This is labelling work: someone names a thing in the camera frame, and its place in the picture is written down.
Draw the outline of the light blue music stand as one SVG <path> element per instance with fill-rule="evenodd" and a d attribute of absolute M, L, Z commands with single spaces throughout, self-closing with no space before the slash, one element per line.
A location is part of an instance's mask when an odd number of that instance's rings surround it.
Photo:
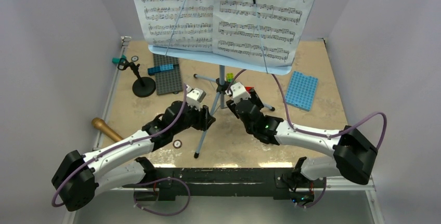
<path fill-rule="evenodd" d="M 218 78 L 211 78 L 196 73 L 193 75 L 194 78 L 216 83 L 216 87 L 214 87 L 216 95 L 213 105 L 210 108 L 211 115 L 214 115 L 218 103 L 220 103 L 219 107 L 221 109 L 227 108 L 224 95 L 227 86 L 225 66 L 247 68 L 248 70 L 257 72 L 265 72 L 267 70 L 269 73 L 276 75 L 287 75 L 292 70 L 292 64 L 266 68 L 263 65 L 250 64 L 207 52 L 210 38 L 200 35 L 210 34 L 212 24 L 198 18 L 199 15 L 204 16 L 206 14 L 205 12 L 182 13 L 183 10 L 186 10 L 185 3 L 188 1 L 190 0 L 183 0 L 182 5 L 175 11 L 175 16 L 167 14 L 170 19 L 175 21 L 174 23 L 151 27 L 152 30 L 165 33 L 168 38 L 165 40 L 157 40 L 157 38 L 155 38 L 154 40 L 148 41 L 149 50 L 153 54 L 164 55 L 166 57 L 171 56 L 219 65 Z"/>

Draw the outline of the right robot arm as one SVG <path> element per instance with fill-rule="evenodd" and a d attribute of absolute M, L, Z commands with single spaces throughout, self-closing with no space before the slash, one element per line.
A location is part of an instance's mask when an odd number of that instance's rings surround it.
<path fill-rule="evenodd" d="M 325 130 L 291 124 L 280 117 L 265 115 L 257 93 L 230 89 L 227 101 L 245 131 L 265 144 L 296 146 L 322 153 L 322 157 L 300 158 L 292 172 L 293 182 L 304 186 L 319 178 L 342 176 L 366 185 L 378 155 L 378 149 L 355 127 Z"/>

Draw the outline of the black microphone stand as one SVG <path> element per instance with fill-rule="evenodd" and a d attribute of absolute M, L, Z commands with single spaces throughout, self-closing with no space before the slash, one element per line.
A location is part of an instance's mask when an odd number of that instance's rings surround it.
<path fill-rule="evenodd" d="M 137 77 L 136 81 L 132 85 L 132 92 L 139 98 L 146 98 L 152 95 L 156 89 L 155 81 L 150 77 L 141 77 L 139 73 L 140 64 L 129 62 L 126 58 L 120 58 L 117 68 L 120 71 L 124 71 L 130 68 L 134 75 Z"/>

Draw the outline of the gold microphone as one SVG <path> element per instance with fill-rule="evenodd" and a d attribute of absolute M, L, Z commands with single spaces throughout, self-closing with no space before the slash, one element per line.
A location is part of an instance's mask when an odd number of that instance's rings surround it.
<path fill-rule="evenodd" d="M 93 128 L 99 130 L 112 141 L 119 142 L 123 140 L 123 138 L 115 130 L 109 127 L 103 119 L 95 117 L 92 119 L 91 124 Z"/>

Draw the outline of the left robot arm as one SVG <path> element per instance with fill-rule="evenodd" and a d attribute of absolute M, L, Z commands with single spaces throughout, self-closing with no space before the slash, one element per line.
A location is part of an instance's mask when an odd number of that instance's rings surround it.
<path fill-rule="evenodd" d="M 56 192 L 51 205 L 65 206 L 70 212 L 88 204 L 98 190 L 104 175 L 140 155 L 154 152 L 173 141 L 175 135 L 189 128 L 206 131 L 216 118 L 209 107 L 200 109 L 183 101 L 174 101 L 140 130 L 105 148 L 81 154 L 73 150 L 65 155 L 51 179 Z"/>

